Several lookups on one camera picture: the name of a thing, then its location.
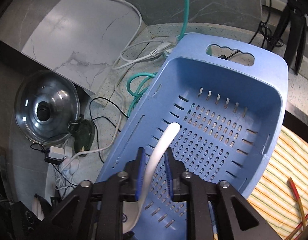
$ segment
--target black knob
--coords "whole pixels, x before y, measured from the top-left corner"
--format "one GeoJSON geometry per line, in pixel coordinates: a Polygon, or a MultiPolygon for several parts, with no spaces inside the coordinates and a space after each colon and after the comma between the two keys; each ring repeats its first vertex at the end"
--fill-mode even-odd
{"type": "Polygon", "coordinates": [[[49,104],[47,102],[40,102],[37,106],[36,115],[39,120],[47,121],[51,116],[51,110],[49,108],[49,104]]]}

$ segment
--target teal hose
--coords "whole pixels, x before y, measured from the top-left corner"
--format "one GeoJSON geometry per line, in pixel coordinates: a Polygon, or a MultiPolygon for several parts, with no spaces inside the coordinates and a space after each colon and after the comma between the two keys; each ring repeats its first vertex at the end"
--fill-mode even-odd
{"type": "Polygon", "coordinates": [[[129,108],[128,108],[128,112],[127,112],[127,116],[129,117],[130,114],[131,114],[131,111],[134,109],[135,105],[139,102],[141,96],[147,91],[148,89],[148,86],[145,87],[141,92],[141,88],[142,86],[148,81],[150,80],[151,78],[154,78],[156,76],[157,72],[155,73],[146,73],[146,72],[142,72],[142,73],[138,73],[138,74],[135,74],[135,75],[132,75],[128,81],[127,81],[127,84],[126,84],[126,89],[127,91],[132,95],[134,96],[134,100],[132,101],[132,103],[130,104],[129,108]],[[131,88],[130,88],[130,85],[131,85],[131,82],[135,79],[135,78],[138,78],[138,77],[141,77],[141,76],[147,76],[140,84],[139,86],[137,87],[135,93],[132,92],[131,88]]]}
{"type": "Polygon", "coordinates": [[[189,21],[189,13],[190,13],[190,0],[184,0],[184,20],[183,20],[183,26],[181,29],[181,33],[178,37],[178,40],[180,41],[186,31],[187,23],[189,21]]]}

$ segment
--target striped mat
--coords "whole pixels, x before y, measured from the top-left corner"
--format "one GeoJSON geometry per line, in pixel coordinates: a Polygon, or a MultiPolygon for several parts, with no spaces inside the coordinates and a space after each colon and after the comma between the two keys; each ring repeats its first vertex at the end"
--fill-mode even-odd
{"type": "Polygon", "coordinates": [[[289,177],[296,184],[304,212],[307,214],[308,143],[282,126],[268,166],[247,199],[282,239],[285,239],[301,222],[298,204],[287,184],[289,177]]]}

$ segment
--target metal bolt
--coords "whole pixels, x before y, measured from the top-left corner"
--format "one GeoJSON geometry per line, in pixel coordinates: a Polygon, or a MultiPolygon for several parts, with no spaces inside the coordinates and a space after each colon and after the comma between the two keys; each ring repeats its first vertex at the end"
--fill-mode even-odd
{"type": "Polygon", "coordinates": [[[80,185],[81,187],[89,187],[91,186],[91,182],[89,180],[84,180],[84,181],[81,181],[80,185]]]}
{"type": "Polygon", "coordinates": [[[119,176],[120,178],[124,179],[127,178],[128,173],[126,171],[120,171],[117,176],[119,176]]]}
{"type": "Polygon", "coordinates": [[[226,180],[222,180],[222,181],[220,182],[220,186],[221,186],[222,188],[228,188],[228,187],[230,186],[230,183],[229,183],[228,181],[226,181],[226,180]]]}
{"type": "Polygon", "coordinates": [[[192,177],[192,173],[189,172],[189,171],[184,171],[184,172],[182,173],[182,176],[183,176],[184,178],[186,178],[186,179],[189,179],[190,177],[192,177]]]}

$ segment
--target white plastic spoon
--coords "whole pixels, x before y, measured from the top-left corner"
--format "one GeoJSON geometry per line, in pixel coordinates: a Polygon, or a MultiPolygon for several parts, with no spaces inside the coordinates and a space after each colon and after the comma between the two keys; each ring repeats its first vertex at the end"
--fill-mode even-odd
{"type": "Polygon", "coordinates": [[[127,221],[123,223],[123,233],[131,231],[133,227],[139,220],[143,204],[147,197],[147,194],[150,190],[150,185],[156,171],[156,167],[169,147],[175,136],[180,130],[180,125],[176,122],[171,123],[162,134],[161,138],[158,140],[157,145],[155,146],[152,155],[146,165],[144,172],[143,185],[141,196],[138,202],[123,202],[123,213],[127,216],[127,221]]]}

